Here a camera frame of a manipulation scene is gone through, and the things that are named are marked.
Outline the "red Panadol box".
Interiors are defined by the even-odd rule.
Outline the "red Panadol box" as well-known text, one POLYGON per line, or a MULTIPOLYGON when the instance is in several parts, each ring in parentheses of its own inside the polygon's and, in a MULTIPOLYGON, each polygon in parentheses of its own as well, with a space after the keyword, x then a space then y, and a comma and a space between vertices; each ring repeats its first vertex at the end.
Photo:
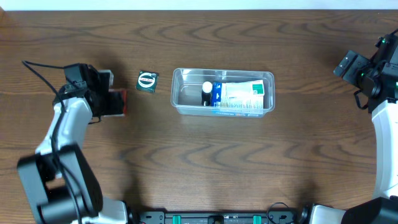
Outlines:
POLYGON ((127 91, 111 89, 106 94, 106 106, 103 116, 125 116, 127 110, 127 91))

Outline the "green Zam-Buk box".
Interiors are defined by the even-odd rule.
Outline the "green Zam-Buk box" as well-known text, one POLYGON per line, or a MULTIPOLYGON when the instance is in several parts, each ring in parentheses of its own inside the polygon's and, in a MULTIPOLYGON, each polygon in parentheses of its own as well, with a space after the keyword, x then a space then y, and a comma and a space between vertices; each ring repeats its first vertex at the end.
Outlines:
POLYGON ((156 72, 141 70, 137 78, 136 89, 149 93, 155 93, 158 78, 159 74, 156 72))

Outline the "white green medicine box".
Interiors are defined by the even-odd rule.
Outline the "white green medicine box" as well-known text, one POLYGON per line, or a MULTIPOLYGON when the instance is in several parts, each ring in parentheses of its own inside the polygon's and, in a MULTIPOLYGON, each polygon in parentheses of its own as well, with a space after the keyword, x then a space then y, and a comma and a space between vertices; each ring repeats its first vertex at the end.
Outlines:
POLYGON ((264 96, 265 88, 262 80, 240 83, 223 83, 221 93, 227 97, 233 96, 264 96))

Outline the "black bottle white cap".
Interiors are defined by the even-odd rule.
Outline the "black bottle white cap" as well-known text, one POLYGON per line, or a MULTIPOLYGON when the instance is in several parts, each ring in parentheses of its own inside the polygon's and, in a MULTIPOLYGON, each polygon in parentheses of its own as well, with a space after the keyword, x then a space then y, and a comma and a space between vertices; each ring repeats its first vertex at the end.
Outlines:
POLYGON ((204 82, 201 91, 201 104, 203 106, 210 106, 212 99, 213 84, 211 82, 204 82))

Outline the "blue medicine packet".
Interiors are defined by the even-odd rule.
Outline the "blue medicine packet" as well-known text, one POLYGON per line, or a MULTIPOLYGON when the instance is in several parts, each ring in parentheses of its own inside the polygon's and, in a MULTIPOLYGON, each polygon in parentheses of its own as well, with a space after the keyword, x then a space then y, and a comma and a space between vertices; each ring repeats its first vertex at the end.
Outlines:
POLYGON ((254 109, 262 110, 264 96, 233 96, 227 97, 221 93, 223 83, 214 82, 211 105, 221 108, 254 109))

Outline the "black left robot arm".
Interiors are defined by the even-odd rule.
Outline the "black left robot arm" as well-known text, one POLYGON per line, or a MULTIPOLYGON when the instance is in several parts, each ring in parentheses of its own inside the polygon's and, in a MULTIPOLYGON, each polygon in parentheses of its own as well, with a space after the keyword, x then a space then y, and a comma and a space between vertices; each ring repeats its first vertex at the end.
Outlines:
POLYGON ((95 118, 125 114, 126 92, 113 90, 110 70, 75 63, 61 68, 54 117, 44 140, 17 171, 36 223, 133 223, 125 202, 104 197, 81 149, 95 118))

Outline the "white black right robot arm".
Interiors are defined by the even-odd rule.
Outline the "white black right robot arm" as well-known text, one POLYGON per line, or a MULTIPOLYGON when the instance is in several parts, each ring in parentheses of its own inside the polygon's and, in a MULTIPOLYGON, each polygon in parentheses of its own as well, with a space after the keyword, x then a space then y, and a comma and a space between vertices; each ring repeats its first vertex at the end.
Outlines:
POLYGON ((397 223, 397 31, 380 37, 366 58, 348 51, 333 73, 355 86, 357 107, 367 110, 376 133, 372 199, 347 210, 313 204, 302 223, 397 223))

